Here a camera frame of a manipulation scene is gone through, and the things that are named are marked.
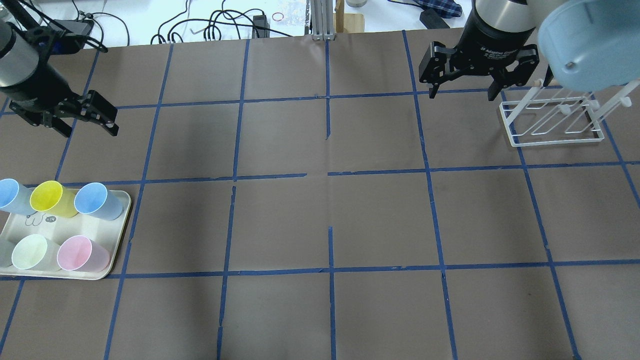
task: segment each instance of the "cup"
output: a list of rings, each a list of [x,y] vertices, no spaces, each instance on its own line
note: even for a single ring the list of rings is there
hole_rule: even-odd
[[[74,205],[80,214],[103,220],[115,220],[122,214],[122,201],[100,183],[84,185],[76,194]]]
[[[58,265],[69,271],[98,272],[110,259],[109,251],[83,235],[70,237],[58,250]]]
[[[20,215],[32,215],[36,211],[29,204],[31,189],[14,179],[0,180],[0,210]]]
[[[74,217],[78,212],[74,207],[75,194],[55,180],[38,185],[31,194],[31,207],[63,218]]]
[[[15,247],[14,243],[0,241],[0,268],[11,266],[11,253]]]
[[[60,270],[56,253],[60,245],[40,234],[29,235],[13,248],[11,262],[20,270]]]

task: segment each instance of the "blue checkered fabric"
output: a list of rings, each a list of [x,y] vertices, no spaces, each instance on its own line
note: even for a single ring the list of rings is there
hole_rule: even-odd
[[[453,0],[413,0],[418,5],[432,8],[436,11],[440,17],[450,19],[452,17],[459,17],[462,15],[462,6],[458,5]]]

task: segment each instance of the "tray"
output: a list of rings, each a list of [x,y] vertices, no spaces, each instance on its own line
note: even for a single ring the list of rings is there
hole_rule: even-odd
[[[0,234],[0,241],[18,243],[23,237],[31,234],[41,234],[42,236],[61,245],[66,239],[73,235],[84,235],[89,239],[102,245],[111,254],[111,260],[107,267],[100,272],[80,272],[66,270],[36,271],[20,270],[15,266],[0,267],[0,275],[23,275],[38,277],[57,277],[60,279],[80,279],[98,280],[111,271],[113,263],[118,253],[120,239],[127,225],[127,218],[131,210],[131,196],[121,190],[112,190],[122,204],[124,210],[122,214],[111,221],[94,218],[89,215],[77,214],[72,218],[53,217],[46,213],[38,212],[27,218],[24,215],[11,214]]]

